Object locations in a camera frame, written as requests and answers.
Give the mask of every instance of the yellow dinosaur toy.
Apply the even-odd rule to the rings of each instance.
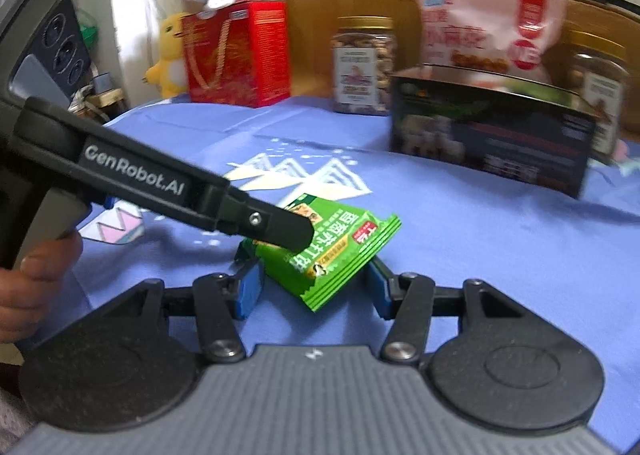
[[[145,74],[148,83],[160,86],[162,99],[173,98],[189,87],[182,51],[182,18],[187,15],[172,14],[160,24],[160,60]]]

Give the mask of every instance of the gold jar lid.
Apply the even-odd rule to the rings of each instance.
[[[343,16],[338,25],[341,29],[393,30],[394,21],[384,16]]]
[[[601,52],[608,56],[619,59],[620,61],[626,62],[625,48],[622,47],[622,45],[619,45],[611,40],[589,34],[588,32],[573,30],[569,34],[569,41],[572,45]]]

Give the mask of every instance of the green basket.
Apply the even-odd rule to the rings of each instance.
[[[76,11],[78,15],[78,23],[80,24],[80,32],[82,33],[82,40],[87,49],[91,50],[98,39],[98,22],[89,13],[78,9]]]

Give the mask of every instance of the green wrapper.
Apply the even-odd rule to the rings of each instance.
[[[246,239],[238,258],[259,257],[265,273],[312,311],[327,303],[400,229],[397,216],[380,220],[366,210],[303,195],[286,206],[308,216],[315,234],[302,253]]]

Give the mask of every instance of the camera lens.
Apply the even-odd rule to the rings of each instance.
[[[65,27],[65,15],[57,14],[47,25],[44,31],[44,46],[51,47],[60,39],[62,29]]]
[[[56,53],[53,63],[54,72],[60,73],[62,70],[66,69],[68,64],[71,63],[71,58],[73,58],[75,52],[76,44],[71,41],[71,38],[69,38],[62,44],[62,47],[60,47]]]
[[[68,79],[69,85],[75,85],[78,83],[80,76],[82,75],[82,65],[84,65],[84,62],[82,60],[78,60],[74,63],[74,66],[71,67]]]

